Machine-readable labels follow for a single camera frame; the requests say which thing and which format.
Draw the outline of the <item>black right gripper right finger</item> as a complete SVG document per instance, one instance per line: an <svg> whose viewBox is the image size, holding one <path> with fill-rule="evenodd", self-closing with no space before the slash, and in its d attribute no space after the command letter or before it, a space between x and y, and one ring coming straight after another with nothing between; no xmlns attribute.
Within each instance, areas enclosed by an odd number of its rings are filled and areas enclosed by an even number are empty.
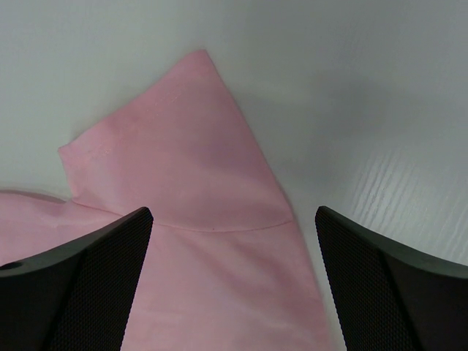
<svg viewBox="0 0 468 351"><path fill-rule="evenodd" d="M320 206L317 236L348 350L466 350L467 267Z"/></svg>

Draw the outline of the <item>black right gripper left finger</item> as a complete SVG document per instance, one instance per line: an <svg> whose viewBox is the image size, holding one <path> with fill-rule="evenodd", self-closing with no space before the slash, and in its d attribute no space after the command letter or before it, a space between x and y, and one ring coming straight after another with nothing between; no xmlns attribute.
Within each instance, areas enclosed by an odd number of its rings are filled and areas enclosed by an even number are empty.
<svg viewBox="0 0 468 351"><path fill-rule="evenodd" d="M1 267L2 350L119 350L151 237L140 208Z"/></svg>

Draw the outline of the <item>pink t shirt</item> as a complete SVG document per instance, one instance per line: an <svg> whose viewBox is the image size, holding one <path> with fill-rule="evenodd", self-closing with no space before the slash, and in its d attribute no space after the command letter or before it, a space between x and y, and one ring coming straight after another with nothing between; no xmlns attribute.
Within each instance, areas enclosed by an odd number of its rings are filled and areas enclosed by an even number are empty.
<svg viewBox="0 0 468 351"><path fill-rule="evenodd" d="M154 217L125 350L332 350L293 211L204 50L60 147L72 198L1 193L1 262Z"/></svg>

